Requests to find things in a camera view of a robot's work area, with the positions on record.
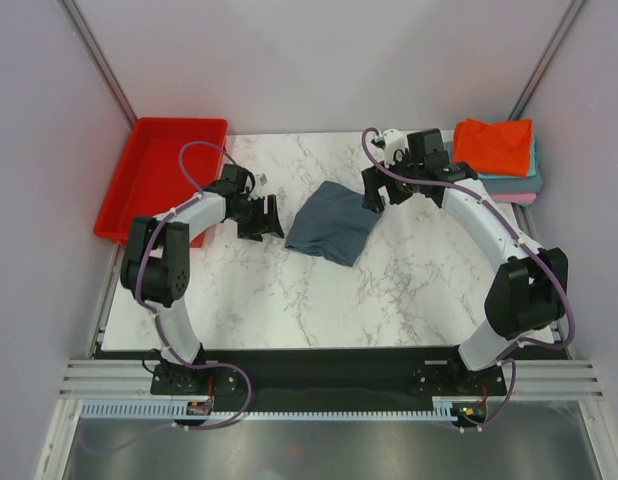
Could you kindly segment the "dark blue-grey t-shirt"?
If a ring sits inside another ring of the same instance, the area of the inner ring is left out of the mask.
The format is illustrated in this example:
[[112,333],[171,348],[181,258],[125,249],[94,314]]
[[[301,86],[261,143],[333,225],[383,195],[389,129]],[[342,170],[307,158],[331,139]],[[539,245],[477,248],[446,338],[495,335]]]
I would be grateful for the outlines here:
[[363,195],[324,181],[295,215],[285,248],[353,267],[381,218],[363,207]]

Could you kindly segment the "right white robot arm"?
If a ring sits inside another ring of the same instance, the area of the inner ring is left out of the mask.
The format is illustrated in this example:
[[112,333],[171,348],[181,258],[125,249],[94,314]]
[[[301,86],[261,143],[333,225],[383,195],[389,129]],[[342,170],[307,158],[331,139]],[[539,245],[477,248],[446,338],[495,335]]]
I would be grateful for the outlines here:
[[[363,206],[374,213],[415,194],[431,200],[471,237],[495,277],[484,301],[485,319],[457,348],[458,362],[447,368],[456,392],[472,392],[483,371],[526,345],[562,350],[575,336],[575,315],[567,296],[568,259],[559,248],[546,249],[511,223],[465,162],[454,163],[438,129],[405,134],[396,129],[365,129],[362,149],[371,162],[363,170]],[[376,158],[372,149],[381,151]],[[533,337],[561,319],[568,331],[560,343]]]

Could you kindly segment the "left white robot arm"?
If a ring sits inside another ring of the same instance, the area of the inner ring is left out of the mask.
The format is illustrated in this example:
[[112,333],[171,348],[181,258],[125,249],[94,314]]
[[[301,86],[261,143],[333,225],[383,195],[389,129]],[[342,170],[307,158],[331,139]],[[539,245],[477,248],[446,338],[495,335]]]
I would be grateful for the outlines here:
[[226,165],[219,179],[197,188],[185,202],[157,216],[137,216],[132,221],[120,283],[151,315],[161,356],[178,364],[173,379],[187,393],[200,392],[209,378],[207,367],[196,361],[202,344],[185,304],[191,280],[190,244],[227,220],[236,223],[240,239],[283,238],[276,196],[256,195],[256,187],[252,172]]

